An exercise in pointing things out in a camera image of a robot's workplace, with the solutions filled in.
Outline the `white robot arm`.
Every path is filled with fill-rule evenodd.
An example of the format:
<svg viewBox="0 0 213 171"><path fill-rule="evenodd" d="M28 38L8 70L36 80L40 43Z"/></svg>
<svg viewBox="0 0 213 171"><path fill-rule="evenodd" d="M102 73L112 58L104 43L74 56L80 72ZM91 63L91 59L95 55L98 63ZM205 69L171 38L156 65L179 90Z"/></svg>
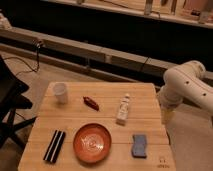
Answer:
<svg viewBox="0 0 213 171"><path fill-rule="evenodd" d="M164 72L164 85L157 93L162 123L167 124L173 117L173 110L186 98L213 117L213 87L202 81L206 69L196 60L185 62Z"/></svg>

